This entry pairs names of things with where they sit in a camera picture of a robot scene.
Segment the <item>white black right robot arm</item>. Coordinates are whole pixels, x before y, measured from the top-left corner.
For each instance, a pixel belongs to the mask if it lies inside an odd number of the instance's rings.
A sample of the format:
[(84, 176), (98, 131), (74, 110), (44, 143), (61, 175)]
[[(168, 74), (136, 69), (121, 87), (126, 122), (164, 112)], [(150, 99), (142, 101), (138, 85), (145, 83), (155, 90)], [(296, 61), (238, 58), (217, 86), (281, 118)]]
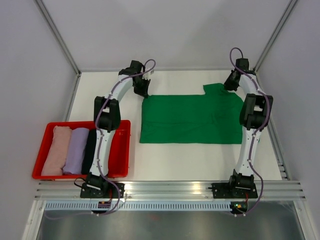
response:
[(238, 58), (234, 69), (224, 82), (224, 89), (237, 91), (242, 88), (245, 99), (239, 114), (242, 142), (239, 158), (228, 183), (228, 192), (233, 198), (256, 199), (258, 197), (253, 170), (255, 156), (262, 131), (267, 127), (273, 105), (273, 97), (259, 86), (256, 74), (249, 70), (249, 60)]

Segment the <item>aluminium frame post right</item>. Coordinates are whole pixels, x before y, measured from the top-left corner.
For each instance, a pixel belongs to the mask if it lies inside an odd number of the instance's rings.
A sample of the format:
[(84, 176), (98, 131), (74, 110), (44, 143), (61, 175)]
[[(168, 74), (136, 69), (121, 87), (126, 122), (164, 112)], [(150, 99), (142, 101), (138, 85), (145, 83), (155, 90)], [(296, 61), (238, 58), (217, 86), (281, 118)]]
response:
[(266, 59), (268, 53), (270, 52), (270, 50), (272, 49), (273, 45), (275, 44), (277, 38), (279, 37), (279, 35), (281, 34), (283, 28), (285, 27), (288, 19), (290, 18), (291, 14), (293, 13), (295, 7), (297, 6), (299, 0), (290, 0), (287, 4), (287, 6), (285, 7), (279, 21), (277, 22), (270, 38), (268, 39), (265, 47), (263, 48), (263, 51), (262, 53), (260, 54), (257, 62), (256, 62), (256, 65), (254, 66), (253, 70), (255, 72), (257, 72), (264, 60)]

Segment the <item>green t shirt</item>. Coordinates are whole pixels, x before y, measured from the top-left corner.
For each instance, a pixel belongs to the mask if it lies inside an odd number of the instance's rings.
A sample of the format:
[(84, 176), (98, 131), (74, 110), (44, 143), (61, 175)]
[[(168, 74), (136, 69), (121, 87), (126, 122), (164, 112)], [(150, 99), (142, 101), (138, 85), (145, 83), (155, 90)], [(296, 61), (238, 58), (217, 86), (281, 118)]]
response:
[(150, 95), (142, 102), (141, 144), (240, 145), (243, 100), (221, 83), (203, 94)]

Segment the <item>aluminium frame post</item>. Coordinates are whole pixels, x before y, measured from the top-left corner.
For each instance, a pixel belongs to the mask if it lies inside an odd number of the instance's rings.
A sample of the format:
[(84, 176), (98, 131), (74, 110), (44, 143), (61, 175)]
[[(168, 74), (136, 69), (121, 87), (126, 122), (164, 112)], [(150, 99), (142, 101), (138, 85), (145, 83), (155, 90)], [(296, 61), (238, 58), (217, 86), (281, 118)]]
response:
[(268, 53), (270, 52), (270, 50), (272, 49), (273, 45), (275, 44), (277, 38), (279, 37), (279, 35), (281, 34), (283, 28), (285, 27), (288, 19), (290, 18), (291, 14), (293, 13), (295, 7), (297, 6), (299, 0), (290, 0), (287, 4), (287, 6), (285, 7), (279, 21), (277, 22), (270, 38), (268, 39), (265, 47), (263, 48), (263, 51), (262, 53), (260, 54), (257, 62), (256, 62), (256, 65), (254, 66), (253, 70), (255, 72), (257, 72), (264, 60), (266, 59)]
[(61, 48), (67, 62), (75, 72), (77, 76), (81, 74), (80, 69), (78, 68), (70, 50), (68, 49), (60, 31), (58, 30), (54, 19), (52, 18), (50, 12), (48, 11), (45, 3), (43, 0), (34, 0), (33, 1), (38, 8), (40, 14), (42, 15), (44, 21), (46, 22), (48, 28), (50, 29), (51, 33), (53, 34), (53, 37), (55, 38), (56, 42), (58, 43), (59, 47)]

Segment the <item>pink rolled t shirt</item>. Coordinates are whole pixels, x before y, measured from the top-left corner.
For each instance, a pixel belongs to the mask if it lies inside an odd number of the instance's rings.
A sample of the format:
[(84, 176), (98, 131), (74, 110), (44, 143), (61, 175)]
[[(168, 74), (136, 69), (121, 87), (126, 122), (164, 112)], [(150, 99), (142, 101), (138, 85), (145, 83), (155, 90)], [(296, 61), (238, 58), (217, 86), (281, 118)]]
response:
[(67, 126), (55, 126), (52, 143), (44, 162), (42, 176), (62, 176), (66, 164), (72, 129)]

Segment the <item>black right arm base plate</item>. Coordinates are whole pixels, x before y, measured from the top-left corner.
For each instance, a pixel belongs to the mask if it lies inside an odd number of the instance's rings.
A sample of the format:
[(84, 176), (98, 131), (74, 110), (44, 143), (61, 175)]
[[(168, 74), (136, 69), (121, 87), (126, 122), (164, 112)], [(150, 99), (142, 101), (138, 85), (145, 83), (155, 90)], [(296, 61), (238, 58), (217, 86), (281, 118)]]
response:
[(235, 186), (228, 182), (212, 183), (211, 191), (214, 199), (257, 199), (258, 192), (256, 185)]

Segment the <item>aluminium mounting rail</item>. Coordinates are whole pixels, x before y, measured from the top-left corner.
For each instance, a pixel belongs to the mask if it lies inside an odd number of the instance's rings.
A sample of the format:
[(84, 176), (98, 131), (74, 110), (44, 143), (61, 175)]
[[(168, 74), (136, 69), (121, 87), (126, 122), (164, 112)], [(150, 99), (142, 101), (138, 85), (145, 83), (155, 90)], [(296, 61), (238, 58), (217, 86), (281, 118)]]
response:
[[(213, 185), (222, 181), (123, 181), (124, 199), (129, 201), (214, 201)], [(263, 201), (304, 201), (302, 185), (295, 180), (255, 182)], [(81, 188), (73, 181), (39, 181), (35, 200), (79, 200)]]

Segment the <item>black rolled t shirt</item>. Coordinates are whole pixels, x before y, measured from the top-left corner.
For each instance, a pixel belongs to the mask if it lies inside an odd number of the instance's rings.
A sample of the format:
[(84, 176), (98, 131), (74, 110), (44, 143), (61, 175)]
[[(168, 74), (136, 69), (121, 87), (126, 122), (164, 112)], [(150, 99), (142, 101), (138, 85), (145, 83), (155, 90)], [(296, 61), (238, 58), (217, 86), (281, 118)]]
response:
[(88, 133), (85, 149), (84, 149), (84, 157), (81, 166), (81, 174), (87, 175), (90, 172), (91, 166), (93, 164), (95, 150), (96, 150), (96, 142), (97, 142), (97, 130), (91, 129)]

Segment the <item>red plastic bin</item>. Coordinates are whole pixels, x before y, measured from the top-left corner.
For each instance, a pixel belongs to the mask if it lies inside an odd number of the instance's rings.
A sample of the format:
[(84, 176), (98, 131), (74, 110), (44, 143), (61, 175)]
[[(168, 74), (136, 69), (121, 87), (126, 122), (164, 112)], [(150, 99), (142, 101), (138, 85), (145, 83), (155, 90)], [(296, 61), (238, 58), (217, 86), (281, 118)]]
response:
[[(54, 127), (69, 127), (74, 130), (76, 128), (87, 128), (92, 130), (95, 128), (93, 121), (63, 121), (50, 122), (47, 124), (42, 142), (38, 151), (38, 155), (32, 171), (32, 178), (35, 180), (71, 180), (76, 178), (85, 178), (83, 174), (73, 175), (42, 175), (43, 166), (49, 153), (53, 136)], [(124, 178), (129, 171), (129, 153), (130, 153), (130, 137), (131, 137), (131, 122), (122, 120), (119, 128), (116, 130), (110, 148), (108, 160), (108, 177)]]

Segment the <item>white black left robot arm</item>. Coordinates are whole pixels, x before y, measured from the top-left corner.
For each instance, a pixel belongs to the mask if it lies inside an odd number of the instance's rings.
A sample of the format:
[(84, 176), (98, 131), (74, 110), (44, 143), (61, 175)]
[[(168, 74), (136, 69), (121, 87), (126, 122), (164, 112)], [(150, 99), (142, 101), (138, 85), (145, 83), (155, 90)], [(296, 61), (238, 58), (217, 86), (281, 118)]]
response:
[(154, 59), (145, 63), (132, 60), (130, 66), (118, 72), (117, 81), (109, 93), (94, 100), (94, 125), (96, 145), (89, 173), (81, 186), (82, 199), (108, 198), (113, 190), (117, 197), (121, 191), (117, 184), (108, 179), (109, 157), (112, 141), (121, 123), (120, 102), (129, 89), (143, 98), (148, 98), (150, 75), (156, 66)]

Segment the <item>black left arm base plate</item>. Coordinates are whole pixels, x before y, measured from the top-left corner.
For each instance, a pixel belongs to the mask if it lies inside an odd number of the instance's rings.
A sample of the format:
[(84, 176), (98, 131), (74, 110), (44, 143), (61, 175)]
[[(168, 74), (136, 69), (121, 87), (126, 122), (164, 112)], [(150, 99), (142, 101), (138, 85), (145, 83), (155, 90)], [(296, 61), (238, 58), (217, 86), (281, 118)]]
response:
[(125, 185), (116, 182), (117, 188), (111, 184), (106, 183), (102, 187), (93, 186), (83, 183), (80, 190), (80, 198), (82, 199), (118, 199), (124, 197)]

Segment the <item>aluminium frame post left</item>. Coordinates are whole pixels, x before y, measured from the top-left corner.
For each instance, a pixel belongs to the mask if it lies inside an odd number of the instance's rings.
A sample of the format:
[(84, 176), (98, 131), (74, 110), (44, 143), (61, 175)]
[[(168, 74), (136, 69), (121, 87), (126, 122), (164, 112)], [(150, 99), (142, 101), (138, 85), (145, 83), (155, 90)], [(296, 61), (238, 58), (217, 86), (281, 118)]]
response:
[(56, 42), (58, 43), (59, 47), (61, 48), (67, 62), (75, 72), (77, 76), (81, 74), (80, 69), (78, 68), (70, 50), (68, 49), (60, 31), (58, 30), (54, 19), (52, 18), (50, 12), (48, 11), (45, 3), (43, 0), (34, 0), (33, 1), (38, 8), (40, 14), (42, 15), (44, 21), (46, 22), (48, 28), (50, 29), (51, 33), (53, 34), (53, 37), (55, 38)]

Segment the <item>lavender rolled t shirt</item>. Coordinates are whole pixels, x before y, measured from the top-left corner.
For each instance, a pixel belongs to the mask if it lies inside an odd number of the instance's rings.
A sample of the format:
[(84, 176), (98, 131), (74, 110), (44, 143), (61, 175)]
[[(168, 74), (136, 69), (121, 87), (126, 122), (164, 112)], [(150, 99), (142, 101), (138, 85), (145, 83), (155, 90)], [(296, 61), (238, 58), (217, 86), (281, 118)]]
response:
[(84, 127), (72, 130), (65, 166), (62, 169), (64, 175), (81, 174), (89, 131), (88, 128)]

